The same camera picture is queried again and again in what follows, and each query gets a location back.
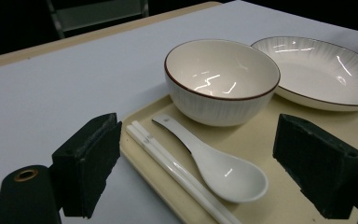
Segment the white ceramic bowl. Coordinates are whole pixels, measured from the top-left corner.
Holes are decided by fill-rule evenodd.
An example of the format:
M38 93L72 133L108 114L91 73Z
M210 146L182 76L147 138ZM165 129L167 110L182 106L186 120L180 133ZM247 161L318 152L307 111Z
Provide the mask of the white ceramic bowl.
M173 103L203 124L243 124L269 102L280 81L275 62L250 46L218 39L186 42L165 59Z
M296 36L259 40L252 47L279 66L277 94L331 111L358 110L358 54L327 42Z

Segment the white ceramic plate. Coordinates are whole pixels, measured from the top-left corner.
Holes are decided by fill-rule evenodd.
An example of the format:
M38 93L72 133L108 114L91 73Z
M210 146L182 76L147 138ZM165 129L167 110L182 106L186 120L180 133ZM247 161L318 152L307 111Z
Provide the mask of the white ceramic plate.
M270 37L252 47L280 68L280 96L323 110L358 111L356 52L304 37Z

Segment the chopsticks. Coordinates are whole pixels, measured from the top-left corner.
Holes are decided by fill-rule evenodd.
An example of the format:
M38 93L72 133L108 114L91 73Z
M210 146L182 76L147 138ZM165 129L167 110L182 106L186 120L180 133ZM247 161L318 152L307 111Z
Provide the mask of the chopsticks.
M168 172L219 223L241 223L202 184L184 168L138 121L127 133Z

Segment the table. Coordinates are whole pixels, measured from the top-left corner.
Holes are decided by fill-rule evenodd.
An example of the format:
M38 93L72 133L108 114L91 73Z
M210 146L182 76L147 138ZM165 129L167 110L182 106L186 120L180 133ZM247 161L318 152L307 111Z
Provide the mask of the table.
M358 52L358 32L242 1L206 3L0 56L0 183L51 154L88 120L119 119L166 95L162 63L191 39L252 44L301 35ZM355 139L344 139L357 143ZM92 219L63 223L180 223L122 157Z

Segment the white ceramic spoon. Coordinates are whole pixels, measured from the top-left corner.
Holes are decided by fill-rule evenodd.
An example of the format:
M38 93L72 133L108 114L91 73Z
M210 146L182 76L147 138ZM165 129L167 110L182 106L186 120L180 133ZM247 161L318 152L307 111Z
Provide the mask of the white ceramic spoon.
M164 126L188 148L209 188L233 203L247 203L262 197L269 187L266 175L251 162L208 146L175 119L158 115L153 121Z

